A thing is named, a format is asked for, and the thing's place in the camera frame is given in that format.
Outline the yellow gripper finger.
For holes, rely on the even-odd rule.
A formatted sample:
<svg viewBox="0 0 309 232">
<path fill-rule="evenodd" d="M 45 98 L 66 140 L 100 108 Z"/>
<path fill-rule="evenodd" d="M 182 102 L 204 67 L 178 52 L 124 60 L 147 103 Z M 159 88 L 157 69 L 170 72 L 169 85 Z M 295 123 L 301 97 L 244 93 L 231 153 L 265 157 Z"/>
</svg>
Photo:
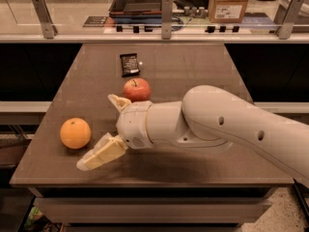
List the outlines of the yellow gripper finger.
<svg viewBox="0 0 309 232">
<path fill-rule="evenodd" d="M 105 134 L 76 164 L 82 171 L 96 169 L 110 161 L 123 156 L 128 149 L 124 140 L 119 136 L 112 136 L 109 132 Z"/>
<path fill-rule="evenodd" d="M 126 107 L 131 105 L 131 101 L 127 98 L 118 97 L 114 94 L 109 94 L 107 96 L 109 101 L 114 105 L 119 113 L 121 113 Z"/>
</svg>

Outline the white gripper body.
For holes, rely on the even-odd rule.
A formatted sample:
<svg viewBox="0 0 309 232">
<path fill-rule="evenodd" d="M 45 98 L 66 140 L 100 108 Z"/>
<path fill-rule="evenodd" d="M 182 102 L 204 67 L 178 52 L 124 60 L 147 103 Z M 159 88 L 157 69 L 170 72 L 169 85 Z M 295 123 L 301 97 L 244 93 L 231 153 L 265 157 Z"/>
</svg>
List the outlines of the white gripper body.
<svg viewBox="0 0 309 232">
<path fill-rule="evenodd" d="M 147 115 L 152 103 L 138 101 L 128 105 L 119 115 L 116 123 L 118 135 L 131 149 L 153 148 L 147 133 Z"/>
</svg>

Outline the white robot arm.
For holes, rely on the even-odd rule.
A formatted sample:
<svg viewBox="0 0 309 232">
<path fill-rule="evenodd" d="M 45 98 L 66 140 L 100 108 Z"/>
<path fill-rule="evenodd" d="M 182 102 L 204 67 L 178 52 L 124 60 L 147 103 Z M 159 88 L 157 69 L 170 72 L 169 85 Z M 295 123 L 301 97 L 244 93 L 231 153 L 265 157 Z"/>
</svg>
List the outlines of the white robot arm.
<svg viewBox="0 0 309 232">
<path fill-rule="evenodd" d="M 119 112 L 118 134 L 104 135 L 80 159 L 82 171 L 116 160 L 131 149 L 174 146 L 218 153 L 237 143 L 299 183 L 309 185 L 309 126 L 265 111 L 214 86 L 201 85 L 181 101 L 131 102 L 110 94 Z"/>
</svg>

